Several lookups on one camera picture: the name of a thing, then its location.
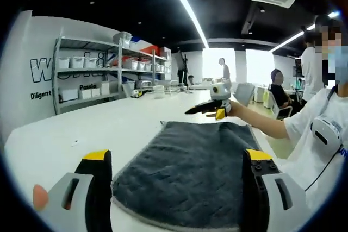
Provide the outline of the person's right hand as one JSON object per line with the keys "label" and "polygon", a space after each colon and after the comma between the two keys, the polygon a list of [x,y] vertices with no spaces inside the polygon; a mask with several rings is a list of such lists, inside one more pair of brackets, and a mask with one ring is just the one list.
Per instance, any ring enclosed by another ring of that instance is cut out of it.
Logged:
{"label": "person's right hand", "polygon": [[[238,103],[238,102],[229,100],[229,105],[228,106],[226,106],[226,107],[219,107],[219,108],[226,108],[226,117],[234,117],[234,116],[238,115],[240,109],[242,109],[243,106],[240,103]],[[219,108],[216,108],[215,110],[210,111],[210,112],[205,112],[205,115],[207,117],[215,118],[216,111]]]}

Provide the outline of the person's left hand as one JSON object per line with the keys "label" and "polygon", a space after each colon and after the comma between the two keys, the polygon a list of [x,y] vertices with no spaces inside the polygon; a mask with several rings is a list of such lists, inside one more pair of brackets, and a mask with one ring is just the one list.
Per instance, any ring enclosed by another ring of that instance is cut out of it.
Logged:
{"label": "person's left hand", "polygon": [[48,192],[38,184],[33,187],[33,208],[36,211],[41,211],[48,203]]}

